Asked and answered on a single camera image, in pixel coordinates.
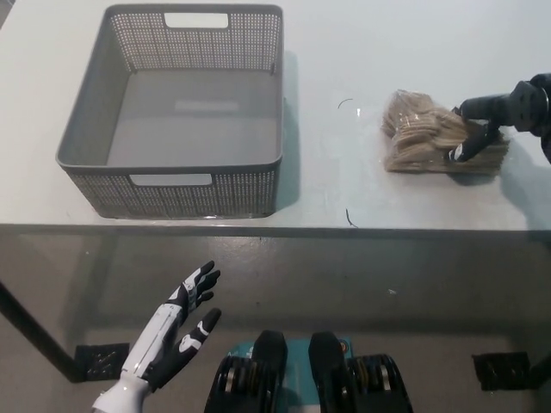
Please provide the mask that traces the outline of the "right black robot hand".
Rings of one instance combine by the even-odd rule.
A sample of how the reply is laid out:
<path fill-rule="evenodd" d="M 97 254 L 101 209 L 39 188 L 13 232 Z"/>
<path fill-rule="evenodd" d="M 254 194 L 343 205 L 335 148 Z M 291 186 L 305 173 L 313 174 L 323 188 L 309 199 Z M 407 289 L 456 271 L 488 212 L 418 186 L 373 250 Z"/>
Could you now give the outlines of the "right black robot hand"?
<path fill-rule="evenodd" d="M 483 120 L 486 124 L 444 156 L 451 163 L 465 163 L 494 144 L 502 126 L 512 126 L 520 133 L 537 137 L 545 158 L 550 158 L 548 73 L 518 82 L 508 94 L 467 99 L 454 112 L 464 120 Z"/>

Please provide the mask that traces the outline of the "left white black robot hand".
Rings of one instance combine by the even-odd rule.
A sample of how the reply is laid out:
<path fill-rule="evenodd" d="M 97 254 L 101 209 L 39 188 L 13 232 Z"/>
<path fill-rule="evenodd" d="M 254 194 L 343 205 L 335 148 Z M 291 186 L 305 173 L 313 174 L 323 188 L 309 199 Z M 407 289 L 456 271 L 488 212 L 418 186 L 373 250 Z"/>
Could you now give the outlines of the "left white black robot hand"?
<path fill-rule="evenodd" d="M 182 338 L 178 331 L 201 303 L 214 296 L 220 271 L 210 261 L 189 275 L 160 305 L 142 330 L 121 369 L 121 377 L 144 381 L 150 391 L 165 386 L 195 357 L 218 323 L 213 308 Z"/>

